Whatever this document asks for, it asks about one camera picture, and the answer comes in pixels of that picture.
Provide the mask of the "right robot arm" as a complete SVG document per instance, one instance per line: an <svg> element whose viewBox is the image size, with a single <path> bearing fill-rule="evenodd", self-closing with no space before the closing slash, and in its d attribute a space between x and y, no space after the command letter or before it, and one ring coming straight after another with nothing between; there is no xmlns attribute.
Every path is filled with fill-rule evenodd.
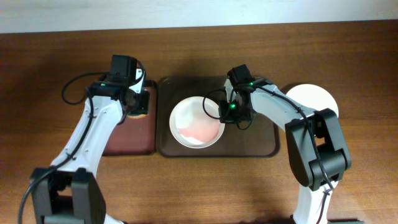
<svg viewBox="0 0 398 224"><path fill-rule="evenodd" d="M246 83L224 83L228 111L262 114L284 130L289 164L300 184L295 223L328 223L331 196L352 159L337 114L297 103L262 78Z"/></svg>

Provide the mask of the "small black red tray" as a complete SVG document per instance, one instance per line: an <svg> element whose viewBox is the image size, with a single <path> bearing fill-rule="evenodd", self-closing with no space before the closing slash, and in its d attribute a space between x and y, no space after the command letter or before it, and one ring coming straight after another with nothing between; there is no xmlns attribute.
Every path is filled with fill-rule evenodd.
<svg viewBox="0 0 398 224"><path fill-rule="evenodd" d="M103 152L104 156L144 156L155 152L155 130L157 116L157 84L153 80L144 82L150 93L149 110L145 118L129 119L116 126Z"/></svg>

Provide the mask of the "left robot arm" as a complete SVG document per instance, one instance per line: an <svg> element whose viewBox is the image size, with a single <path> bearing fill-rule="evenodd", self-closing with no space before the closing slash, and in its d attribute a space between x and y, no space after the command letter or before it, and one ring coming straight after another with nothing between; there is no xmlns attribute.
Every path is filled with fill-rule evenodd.
<svg viewBox="0 0 398 224"><path fill-rule="evenodd" d="M48 168L36 168L26 195L37 223L118 223L106 212L96 173L114 128L128 112L147 107L143 82L97 81L85 90L84 112Z"/></svg>

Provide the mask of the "white plate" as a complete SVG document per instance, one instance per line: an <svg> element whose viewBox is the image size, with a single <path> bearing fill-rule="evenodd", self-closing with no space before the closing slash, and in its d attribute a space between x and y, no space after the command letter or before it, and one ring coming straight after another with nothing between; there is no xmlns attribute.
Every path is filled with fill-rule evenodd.
<svg viewBox="0 0 398 224"><path fill-rule="evenodd" d="M188 97L172 109L169 129L178 143L192 149L213 145L223 135L225 124L221 123L219 106L202 96Z"/></svg>
<svg viewBox="0 0 398 224"><path fill-rule="evenodd" d="M318 111L329 108L339 117L339 109L335 99L320 86L300 84L291 88L286 95L297 103Z"/></svg>

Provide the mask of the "green orange sponge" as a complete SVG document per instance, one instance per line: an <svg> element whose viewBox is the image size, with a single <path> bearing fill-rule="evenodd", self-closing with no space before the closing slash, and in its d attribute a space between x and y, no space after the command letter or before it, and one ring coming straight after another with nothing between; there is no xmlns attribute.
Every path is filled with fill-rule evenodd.
<svg viewBox="0 0 398 224"><path fill-rule="evenodd" d="M147 115L146 114L129 114L127 115L127 118L129 119L142 119L145 118Z"/></svg>

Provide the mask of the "dark brown serving tray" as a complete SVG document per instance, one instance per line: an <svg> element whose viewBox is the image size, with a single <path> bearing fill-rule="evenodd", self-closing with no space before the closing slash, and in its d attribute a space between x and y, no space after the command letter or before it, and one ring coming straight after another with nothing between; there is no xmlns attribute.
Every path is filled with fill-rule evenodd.
<svg viewBox="0 0 398 224"><path fill-rule="evenodd" d="M278 126L257 114L247 130L227 124L223 134L209 147L192 149L180 144L169 127L173 108L191 96L205 96L222 87L224 77L170 77L160 82L157 100L155 146L165 157L273 157L280 149Z"/></svg>

